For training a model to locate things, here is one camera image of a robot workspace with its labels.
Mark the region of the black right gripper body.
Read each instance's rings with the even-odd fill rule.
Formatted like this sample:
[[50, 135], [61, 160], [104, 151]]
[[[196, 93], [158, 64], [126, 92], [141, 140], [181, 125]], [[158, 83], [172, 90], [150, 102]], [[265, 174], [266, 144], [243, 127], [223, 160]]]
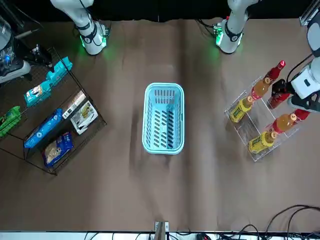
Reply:
[[29, 62], [31, 65], [40, 65], [43, 63], [38, 49], [35, 47], [33, 49], [28, 49], [23, 56], [23, 59]]

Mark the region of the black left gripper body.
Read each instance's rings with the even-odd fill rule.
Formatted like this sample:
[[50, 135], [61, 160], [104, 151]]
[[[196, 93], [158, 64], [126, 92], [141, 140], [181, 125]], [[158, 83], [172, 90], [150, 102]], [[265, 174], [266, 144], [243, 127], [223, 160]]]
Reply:
[[282, 92], [282, 98], [288, 98], [291, 95], [295, 94], [295, 90], [292, 86], [292, 83], [290, 81], [283, 81], [284, 87]]

